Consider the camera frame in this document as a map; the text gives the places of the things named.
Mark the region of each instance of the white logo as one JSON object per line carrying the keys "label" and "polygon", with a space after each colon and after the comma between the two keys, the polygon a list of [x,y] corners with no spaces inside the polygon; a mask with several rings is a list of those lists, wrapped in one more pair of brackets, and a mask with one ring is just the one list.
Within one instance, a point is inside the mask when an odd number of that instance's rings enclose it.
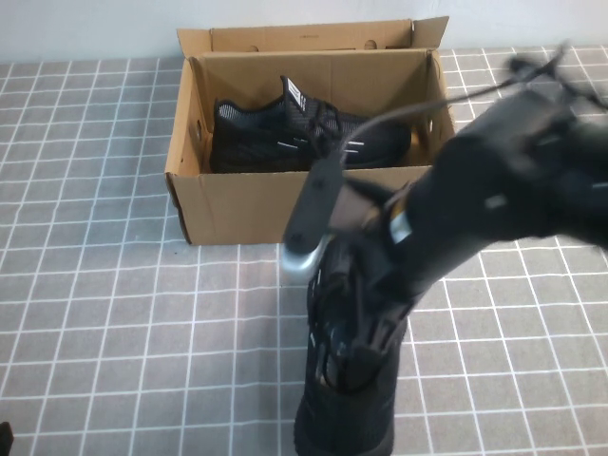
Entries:
{"label": "white logo", "polygon": [[299,88],[297,88],[295,86],[295,84],[292,83],[291,79],[287,80],[287,88],[290,91],[290,93],[292,94],[292,96],[294,97],[294,100],[297,103],[297,105],[300,106],[302,109],[305,109],[306,101],[304,100],[304,97],[302,96],[302,92],[300,92]]}

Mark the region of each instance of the open cardboard box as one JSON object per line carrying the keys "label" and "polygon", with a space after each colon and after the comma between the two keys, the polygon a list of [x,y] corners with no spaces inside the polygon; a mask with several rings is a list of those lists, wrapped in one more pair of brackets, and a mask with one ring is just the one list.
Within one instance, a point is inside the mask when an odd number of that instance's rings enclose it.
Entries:
{"label": "open cardboard box", "polygon": [[[280,242],[305,172],[212,174],[215,100],[244,108],[282,93],[284,74],[341,111],[374,116],[445,97],[435,50],[447,18],[276,28],[181,29],[185,60],[165,176],[192,244]],[[447,108],[408,119],[402,166],[349,171],[393,188],[419,178],[454,134]]]}

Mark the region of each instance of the black cable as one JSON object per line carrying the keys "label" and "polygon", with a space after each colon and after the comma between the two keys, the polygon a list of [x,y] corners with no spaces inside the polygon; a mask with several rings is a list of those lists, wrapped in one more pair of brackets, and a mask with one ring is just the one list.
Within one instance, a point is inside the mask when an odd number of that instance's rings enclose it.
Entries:
{"label": "black cable", "polygon": [[419,103],[419,104],[414,104],[414,105],[410,105],[410,106],[404,106],[404,107],[400,107],[400,108],[394,109],[392,111],[389,111],[385,114],[380,114],[379,116],[369,119],[365,123],[361,123],[351,133],[346,135],[340,142],[337,151],[341,155],[342,161],[344,161],[346,159],[346,155],[347,155],[344,152],[344,150],[347,148],[349,142],[353,141],[357,137],[361,136],[361,134],[365,133],[369,129],[371,129],[379,124],[382,124],[387,121],[392,121],[395,119],[403,119],[404,117],[412,116],[415,114],[420,114],[422,112],[436,110],[436,109],[442,108],[446,105],[464,102],[466,100],[481,97],[482,95],[485,95],[487,93],[491,93],[491,92],[494,92],[496,90],[499,90],[501,88],[505,88],[508,86],[513,86],[515,84],[528,83],[542,75],[546,75],[546,76],[553,78],[554,80],[559,82],[561,84],[561,86],[566,91],[571,93],[572,95],[584,97],[585,99],[587,99],[594,105],[597,105],[601,108],[608,110],[608,104],[604,103],[598,97],[597,94],[582,93],[579,90],[577,90],[575,87],[573,87],[571,84],[569,84],[567,81],[563,80],[562,78],[560,78],[558,76],[557,67],[558,67],[559,62],[561,61],[561,58],[565,54],[565,51],[566,51],[566,44],[564,43],[558,47],[558,49],[556,50],[556,52],[555,52],[554,56],[551,58],[551,60],[549,60],[546,64],[544,64],[542,66],[537,65],[533,61],[516,56],[513,59],[511,59],[511,61],[509,63],[509,69],[512,72],[514,72],[515,74],[500,84],[492,85],[490,87],[486,87],[481,90],[477,90],[475,92],[461,95],[458,97],[447,98],[447,99],[433,101],[433,102]]}

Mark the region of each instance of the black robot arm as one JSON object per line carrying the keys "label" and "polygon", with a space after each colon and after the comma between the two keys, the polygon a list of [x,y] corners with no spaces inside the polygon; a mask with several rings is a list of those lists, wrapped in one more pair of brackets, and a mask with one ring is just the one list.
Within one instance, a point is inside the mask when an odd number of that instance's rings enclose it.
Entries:
{"label": "black robot arm", "polygon": [[318,319],[330,371],[341,372],[334,383],[356,389],[435,281],[493,242],[559,234],[608,248],[608,125],[584,123],[562,97],[528,88],[491,106],[396,194],[345,178],[337,154],[319,161],[286,230],[282,266],[317,271],[314,300],[365,297],[320,306]]}

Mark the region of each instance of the sneaker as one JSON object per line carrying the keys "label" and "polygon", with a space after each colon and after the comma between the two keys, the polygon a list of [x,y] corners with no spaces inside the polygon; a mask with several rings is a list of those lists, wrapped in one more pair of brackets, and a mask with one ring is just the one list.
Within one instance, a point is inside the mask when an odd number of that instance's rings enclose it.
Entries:
{"label": "sneaker", "polygon": [[309,284],[305,387],[294,424],[300,456],[392,453],[403,335],[381,356],[368,350],[380,331],[373,320],[362,328],[362,313],[376,303],[365,296],[354,258],[351,245],[335,238]]}
{"label": "sneaker", "polygon": [[[307,171],[366,118],[339,112],[281,76],[283,95],[261,109],[216,102],[210,158],[214,173]],[[404,123],[382,123],[350,142],[347,168],[390,167],[411,143]]]}

